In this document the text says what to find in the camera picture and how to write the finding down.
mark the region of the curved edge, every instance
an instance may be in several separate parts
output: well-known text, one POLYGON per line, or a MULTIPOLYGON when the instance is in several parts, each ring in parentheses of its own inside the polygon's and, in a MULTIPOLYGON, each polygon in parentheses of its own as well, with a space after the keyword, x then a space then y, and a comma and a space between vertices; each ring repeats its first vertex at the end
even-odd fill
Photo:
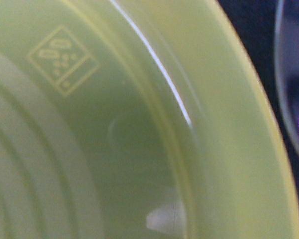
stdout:
POLYGON ((297 129, 292 124, 293 119, 291 117, 291 112, 288 109, 288 102, 287 102, 287 95, 285 93, 285 90, 282 87, 281 80, 283 79, 282 74, 282 67, 281 62, 279 60, 280 54, 281 54, 281 26, 283 21, 283 5, 284 1, 280 0, 277 7, 277 15, 276 15, 276 25, 275 25, 275 39, 274 39, 274 66, 275 66, 275 82, 276 82, 276 88, 278 92, 278 99, 279 99, 279 107, 282 112, 283 116, 283 122, 285 124, 288 136, 299 155, 299 135, 296 133, 297 129))
POLYGON ((231 43, 231 47, 236 53, 236 57, 239 60, 242 69, 245 71, 246 79, 255 92, 256 99, 260 105, 260 110, 264 116, 264 121, 267 123, 268 132, 274 146, 276 159, 278 160, 281 175, 284 179, 286 196, 288 198, 288 205, 290 208, 290 222, 292 224, 294 234, 293 238, 299 239, 299 202, 287 152, 278 123, 276 121, 276 117, 258 77, 257 71, 254 68, 252 61, 248 56, 248 53, 243 46, 243 43, 241 42, 235 28, 227 18, 226 13, 216 0, 206 0, 205 2, 213 14, 217 15, 215 19, 218 21, 219 25, 226 34, 228 41, 231 43))

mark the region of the dishwasher-safe symbol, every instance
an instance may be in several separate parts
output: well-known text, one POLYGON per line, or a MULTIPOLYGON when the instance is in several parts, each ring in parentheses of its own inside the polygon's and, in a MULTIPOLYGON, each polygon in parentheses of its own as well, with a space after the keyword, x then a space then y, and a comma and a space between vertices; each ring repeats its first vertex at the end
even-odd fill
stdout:
POLYGON ((28 55, 29 61, 67 96, 99 67, 85 47, 63 26, 57 28, 28 55))

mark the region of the dark background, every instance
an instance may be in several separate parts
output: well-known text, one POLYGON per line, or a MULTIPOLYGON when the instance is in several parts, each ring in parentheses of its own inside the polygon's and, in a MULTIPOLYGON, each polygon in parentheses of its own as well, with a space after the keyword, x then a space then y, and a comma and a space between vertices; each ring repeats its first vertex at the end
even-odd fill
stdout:
POLYGON ((284 138, 299 198, 299 158, 283 125, 274 74, 277 0, 218 0, 243 42, 271 102, 284 138))

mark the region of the yellow-green plastic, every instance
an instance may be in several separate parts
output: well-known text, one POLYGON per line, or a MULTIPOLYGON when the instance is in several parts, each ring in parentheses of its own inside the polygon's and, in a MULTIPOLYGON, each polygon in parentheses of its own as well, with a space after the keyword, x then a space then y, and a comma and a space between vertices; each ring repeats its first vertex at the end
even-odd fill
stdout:
POLYGON ((299 239, 216 1, 0 1, 0 238, 299 239))

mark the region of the plastic container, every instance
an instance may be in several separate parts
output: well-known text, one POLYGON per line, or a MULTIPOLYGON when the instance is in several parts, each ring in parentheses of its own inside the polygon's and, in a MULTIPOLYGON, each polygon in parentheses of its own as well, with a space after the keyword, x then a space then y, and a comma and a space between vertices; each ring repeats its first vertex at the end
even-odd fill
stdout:
POLYGON ((0 1, 0 238, 299 239, 286 152, 216 1, 0 1))

